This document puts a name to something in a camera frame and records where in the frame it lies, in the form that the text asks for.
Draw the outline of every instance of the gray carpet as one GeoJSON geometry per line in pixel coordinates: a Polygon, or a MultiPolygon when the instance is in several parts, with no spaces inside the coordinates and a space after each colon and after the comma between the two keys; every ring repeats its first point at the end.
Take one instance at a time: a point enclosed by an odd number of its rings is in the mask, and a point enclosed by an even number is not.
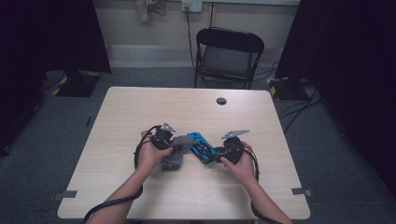
{"type": "MultiPolygon", "coordinates": [[[[61,75],[48,73],[45,86],[61,75]]],[[[81,223],[59,219],[60,201],[53,200],[53,195],[67,188],[107,89],[192,85],[193,71],[187,67],[115,68],[112,75],[101,77],[91,98],[54,97],[50,95],[53,88],[44,91],[38,112],[10,145],[10,155],[0,158],[0,223],[81,223]]],[[[242,88],[240,84],[202,81],[198,87],[242,88]]],[[[252,89],[268,87],[262,79],[252,89]]],[[[312,86],[306,89],[313,93],[312,86]]],[[[275,105],[279,115],[302,106],[293,102],[275,105]]],[[[292,117],[281,120],[284,129],[292,117]]],[[[326,106],[318,103],[304,110],[286,133],[302,185],[313,192],[307,198],[311,218],[296,223],[396,223],[395,202],[367,161],[343,138],[342,130],[326,106]]]]}

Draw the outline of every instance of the wall outlet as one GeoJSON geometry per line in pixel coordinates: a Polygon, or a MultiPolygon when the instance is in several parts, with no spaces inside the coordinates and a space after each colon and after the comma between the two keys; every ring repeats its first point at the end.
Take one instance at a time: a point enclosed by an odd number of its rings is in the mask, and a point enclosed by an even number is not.
{"type": "Polygon", "coordinates": [[[186,7],[189,9],[189,12],[202,12],[202,0],[181,1],[181,11],[186,11],[186,7]]]}
{"type": "Polygon", "coordinates": [[[191,1],[181,1],[181,11],[186,11],[186,7],[192,12],[192,2],[191,1]]]}

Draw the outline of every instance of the baseboard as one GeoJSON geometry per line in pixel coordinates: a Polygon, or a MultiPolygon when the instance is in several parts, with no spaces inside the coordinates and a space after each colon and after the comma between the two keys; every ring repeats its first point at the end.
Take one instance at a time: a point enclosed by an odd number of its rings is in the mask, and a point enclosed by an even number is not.
{"type": "MultiPolygon", "coordinates": [[[[190,48],[185,46],[108,45],[110,67],[188,67],[190,48]]],[[[271,67],[279,62],[283,49],[265,49],[259,67],[271,67]]],[[[192,48],[195,61],[196,48],[192,48]]]]}

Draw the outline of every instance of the blue plastic part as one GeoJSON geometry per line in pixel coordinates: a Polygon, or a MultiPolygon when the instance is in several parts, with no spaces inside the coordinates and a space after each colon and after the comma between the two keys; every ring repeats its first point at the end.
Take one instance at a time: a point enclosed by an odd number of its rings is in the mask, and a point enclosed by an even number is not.
{"type": "Polygon", "coordinates": [[[191,151],[202,163],[208,164],[215,160],[213,155],[218,154],[218,152],[210,146],[200,133],[188,133],[187,136],[194,139],[191,151]]]}

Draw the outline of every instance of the electrical outlet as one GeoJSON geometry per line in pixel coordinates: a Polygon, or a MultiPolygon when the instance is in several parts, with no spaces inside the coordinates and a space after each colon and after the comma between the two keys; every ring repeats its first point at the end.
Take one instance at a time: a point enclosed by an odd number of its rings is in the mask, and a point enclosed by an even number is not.
{"type": "Polygon", "coordinates": [[[186,11],[186,7],[192,12],[192,2],[191,1],[181,1],[181,11],[186,11]]]}

